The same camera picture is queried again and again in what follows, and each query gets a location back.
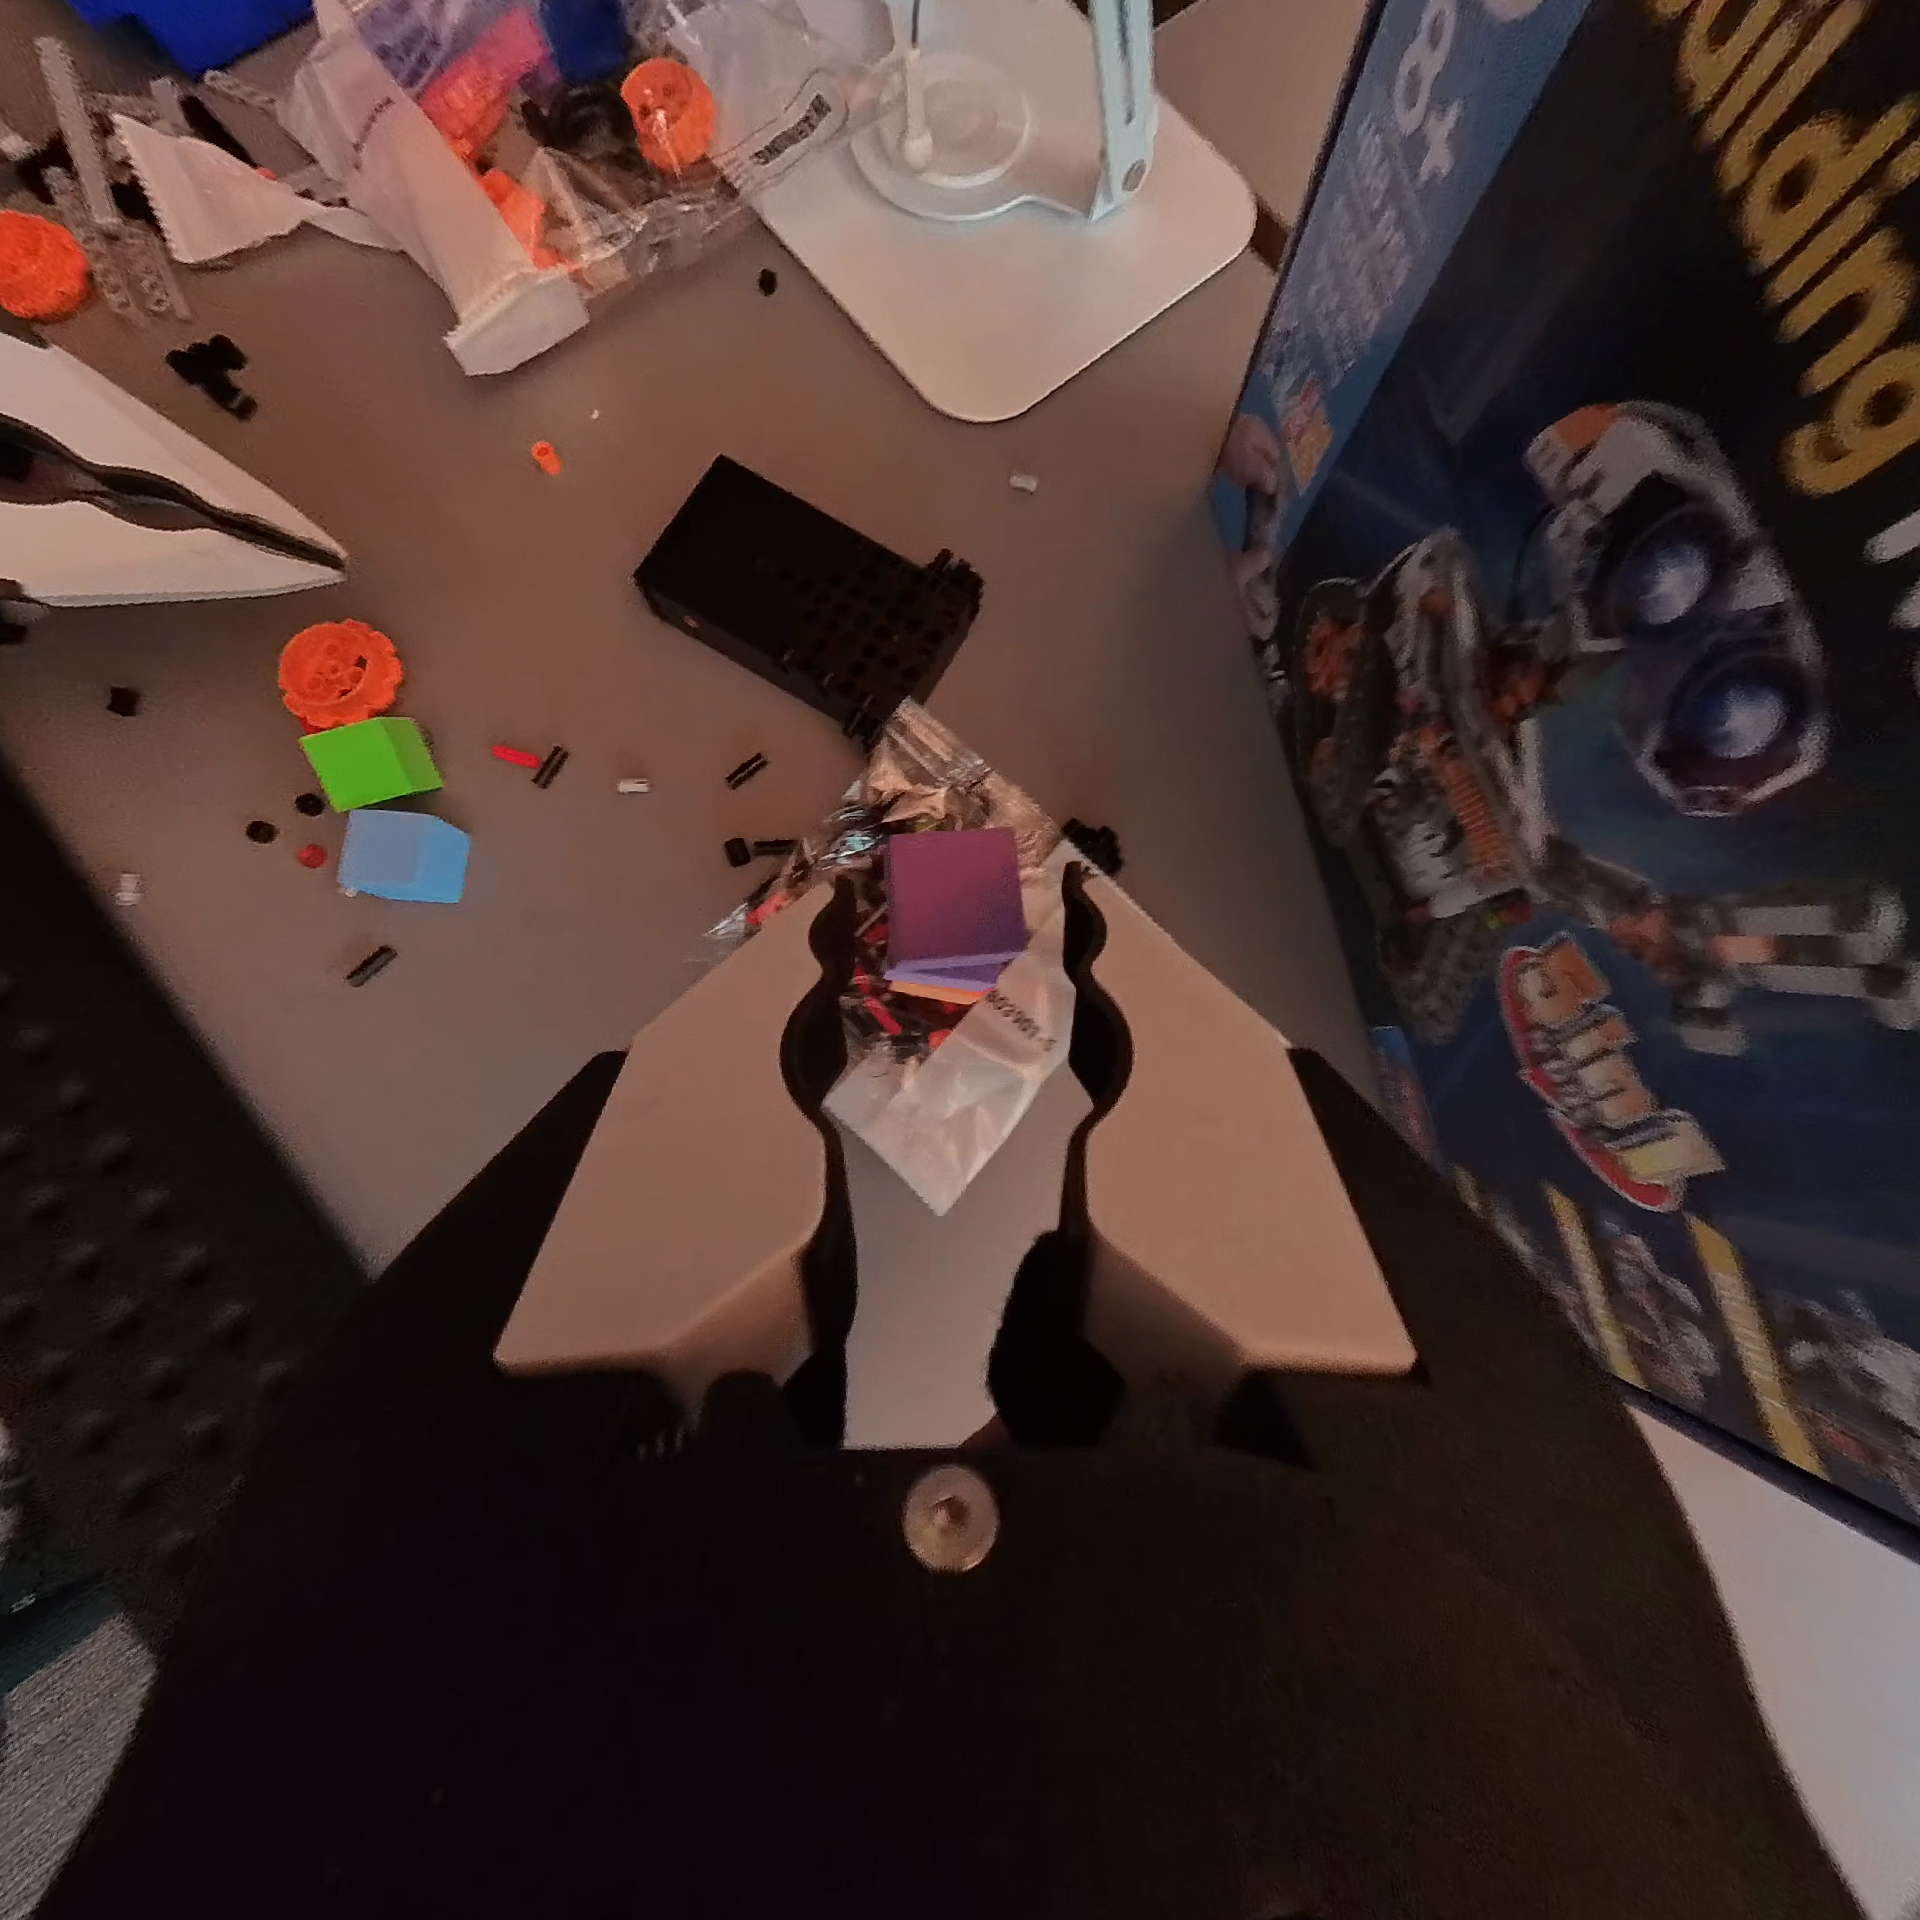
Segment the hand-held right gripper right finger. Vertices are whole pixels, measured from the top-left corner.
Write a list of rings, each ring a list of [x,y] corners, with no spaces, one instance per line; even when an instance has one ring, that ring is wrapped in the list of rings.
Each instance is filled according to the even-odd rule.
[[[1259,1450],[1277,1379],[1415,1379],[1283,1033],[1086,863],[1063,874],[1063,972],[1088,1108],[991,1345],[1006,1436],[1086,1450],[1166,1388]]]

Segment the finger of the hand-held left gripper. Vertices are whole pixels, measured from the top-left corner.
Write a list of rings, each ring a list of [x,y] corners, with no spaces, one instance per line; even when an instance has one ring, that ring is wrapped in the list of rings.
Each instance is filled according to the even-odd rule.
[[[124,609],[277,598],[338,584],[342,547],[314,521],[211,497],[10,499],[4,599]]]
[[[2,340],[6,569],[342,569],[288,502],[32,335]]]

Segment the orange gear wheel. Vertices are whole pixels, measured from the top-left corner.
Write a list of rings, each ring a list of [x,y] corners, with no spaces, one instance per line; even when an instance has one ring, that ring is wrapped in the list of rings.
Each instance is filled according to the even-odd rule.
[[[88,258],[59,222],[2,208],[2,308],[13,321],[58,326],[92,299]]]
[[[396,642],[356,617],[307,627],[278,650],[282,705],[311,731],[379,718],[396,707],[403,682]]]

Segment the green foam cube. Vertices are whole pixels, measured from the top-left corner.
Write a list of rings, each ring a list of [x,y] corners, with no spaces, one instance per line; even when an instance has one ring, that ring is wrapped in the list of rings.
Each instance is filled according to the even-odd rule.
[[[443,788],[430,739],[410,715],[378,715],[300,742],[332,811],[354,811],[411,800]]]

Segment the blue foam cube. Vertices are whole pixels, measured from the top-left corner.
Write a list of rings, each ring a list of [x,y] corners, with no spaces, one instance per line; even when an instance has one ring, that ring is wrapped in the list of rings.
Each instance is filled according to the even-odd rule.
[[[356,807],[344,815],[338,884],[351,897],[410,906],[464,899],[471,838],[438,817]]]

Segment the purple foam cube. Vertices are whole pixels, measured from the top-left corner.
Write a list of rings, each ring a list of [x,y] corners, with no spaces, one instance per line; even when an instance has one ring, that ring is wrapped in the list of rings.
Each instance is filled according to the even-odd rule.
[[[884,844],[884,977],[995,987],[1029,945],[1008,828],[896,832]]]

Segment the white label parts bag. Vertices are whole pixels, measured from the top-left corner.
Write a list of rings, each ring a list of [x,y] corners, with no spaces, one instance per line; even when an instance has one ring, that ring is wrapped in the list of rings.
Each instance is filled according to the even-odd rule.
[[[472,169],[351,33],[326,33],[309,74],[342,140],[338,178],[445,295],[445,347],[468,378],[502,378],[587,329],[562,267],[536,267]]]

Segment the torn white bag piece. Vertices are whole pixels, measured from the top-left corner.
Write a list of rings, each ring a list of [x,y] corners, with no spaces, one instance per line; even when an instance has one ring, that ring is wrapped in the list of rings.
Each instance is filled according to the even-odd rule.
[[[304,226],[362,249],[400,252],[367,216],[309,199],[204,140],[159,134],[119,112],[112,130],[176,265],[228,260]]]

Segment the clear plastic parts bag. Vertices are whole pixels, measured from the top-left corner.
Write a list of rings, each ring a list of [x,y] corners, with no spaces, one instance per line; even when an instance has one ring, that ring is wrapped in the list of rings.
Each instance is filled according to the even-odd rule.
[[[884,844],[974,828],[1018,840],[1027,951],[981,1004],[898,998],[884,977]],[[824,1107],[935,1215],[971,1187],[1066,1064],[1066,874],[1077,859],[1015,782],[922,705],[902,705],[837,807],[707,932],[711,955],[725,955],[813,884],[850,884],[855,960],[838,1000],[848,1068]]]

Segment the long blue plastic bin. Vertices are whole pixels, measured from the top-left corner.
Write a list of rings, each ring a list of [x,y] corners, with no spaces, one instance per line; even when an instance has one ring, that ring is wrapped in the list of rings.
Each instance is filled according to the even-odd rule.
[[[70,3],[96,33],[132,30],[188,74],[228,67],[314,18],[314,3]]]

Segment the black perforated pad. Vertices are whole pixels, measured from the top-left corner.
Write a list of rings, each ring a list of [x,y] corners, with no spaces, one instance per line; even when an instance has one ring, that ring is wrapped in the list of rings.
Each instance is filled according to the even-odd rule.
[[[4,1428],[150,1649],[364,1281],[4,770]]]

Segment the black perforated building plate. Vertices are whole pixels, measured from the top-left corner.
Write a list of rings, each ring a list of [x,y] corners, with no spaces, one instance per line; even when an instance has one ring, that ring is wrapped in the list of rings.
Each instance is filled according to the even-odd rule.
[[[986,584],[951,551],[911,563],[719,456],[632,572],[668,627],[831,721],[869,753],[923,705]]]

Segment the large clear warning bag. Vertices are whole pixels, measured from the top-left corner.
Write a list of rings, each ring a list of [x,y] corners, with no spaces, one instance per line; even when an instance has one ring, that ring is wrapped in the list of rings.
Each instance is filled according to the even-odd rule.
[[[875,18],[852,4],[830,33],[803,4],[315,4],[278,114],[344,192],[309,59],[351,30],[535,265],[591,303],[723,249],[771,185],[866,124]]]

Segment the white booklet stand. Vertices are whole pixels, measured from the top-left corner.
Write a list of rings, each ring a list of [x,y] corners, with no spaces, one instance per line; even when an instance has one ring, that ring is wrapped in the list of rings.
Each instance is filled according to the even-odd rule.
[[[879,18],[875,114],[759,216],[936,415],[1023,417],[1247,249],[1256,196],[1164,103],[1151,4]]]

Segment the blue robot kit box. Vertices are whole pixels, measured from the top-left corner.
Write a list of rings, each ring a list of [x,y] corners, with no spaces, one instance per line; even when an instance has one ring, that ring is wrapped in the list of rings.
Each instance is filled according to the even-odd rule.
[[[1213,480],[1375,1087],[1916,1538],[1917,7],[1379,4]]]

